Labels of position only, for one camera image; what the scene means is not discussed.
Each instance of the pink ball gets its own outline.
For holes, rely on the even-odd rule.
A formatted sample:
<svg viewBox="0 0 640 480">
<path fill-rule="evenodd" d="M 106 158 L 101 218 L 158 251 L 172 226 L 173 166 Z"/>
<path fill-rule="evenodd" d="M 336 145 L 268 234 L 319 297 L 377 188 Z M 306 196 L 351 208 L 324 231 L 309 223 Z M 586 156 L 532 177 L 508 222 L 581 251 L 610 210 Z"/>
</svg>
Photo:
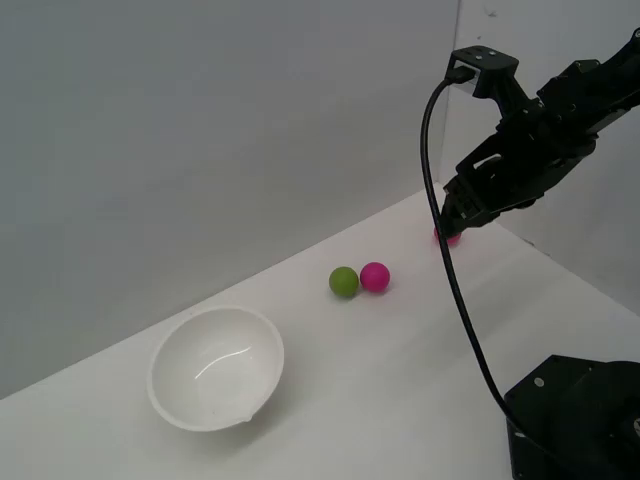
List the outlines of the pink ball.
<svg viewBox="0 0 640 480">
<path fill-rule="evenodd" d="M 435 238 L 436 239 L 436 243 L 438 243 L 438 231 L 435 228 L 433 229 L 433 238 Z M 460 239 L 461 238 L 462 238 L 462 234 L 461 233 L 459 233 L 455 237 L 447 238 L 447 244 L 450 247 L 455 247 L 458 243 L 460 243 Z"/>
<path fill-rule="evenodd" d="M 371 262 L 364 266 L 360 272 L 362 288 L 373 293 L 382 293 L 389 286 L 391 273 L 389 269 L 378 262 Z"/>
</svg>

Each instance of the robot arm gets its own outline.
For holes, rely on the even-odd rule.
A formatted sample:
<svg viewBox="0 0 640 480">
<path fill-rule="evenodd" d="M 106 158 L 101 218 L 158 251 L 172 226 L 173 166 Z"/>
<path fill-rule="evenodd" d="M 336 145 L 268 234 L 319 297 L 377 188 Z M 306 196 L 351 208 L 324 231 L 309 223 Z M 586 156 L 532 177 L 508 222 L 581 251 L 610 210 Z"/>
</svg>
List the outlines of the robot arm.
<svg viewBox="0 0 640 480">
<path fill-rule="evenodd" d="M 493 99 L 502 120 L 445 186 L 441 222 L 448 238 L 533 205 L 593 153 L 600 130 L 640 104 L 640 29 L 607 62 L 572 63 L 534 99 L 515 79 L 513 57 L 469 47 L 451 54 L 449 70 L 460 66 L 475 72 L 463 89 Z"/>
</svg>

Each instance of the gray wall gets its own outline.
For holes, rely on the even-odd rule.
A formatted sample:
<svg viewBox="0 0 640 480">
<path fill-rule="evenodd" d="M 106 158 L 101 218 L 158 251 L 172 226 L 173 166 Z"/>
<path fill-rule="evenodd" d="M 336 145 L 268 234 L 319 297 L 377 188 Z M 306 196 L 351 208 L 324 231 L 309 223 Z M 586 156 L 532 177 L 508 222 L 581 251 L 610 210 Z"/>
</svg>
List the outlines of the gray wall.
<svg viewBox="0 0 640 480">
<path fill-rule="evenodd" d="M 608 59 L 637 27 L 634 0 L 463 0 L 456 43 L 490 45 L 519 58 L 517 77 L 533 96 L 573 60 Z M 443 182 L 498 119 L 491 101 L 451 91 Z M 600 136 L 596 153 L 543 200 L 500 223 L 640 314 L 640 111 Z"/>
<path fill-rule="evenodd" d="M 0 397 L 416 191 L 456 14 L 3 2 Z"/>
</svg>

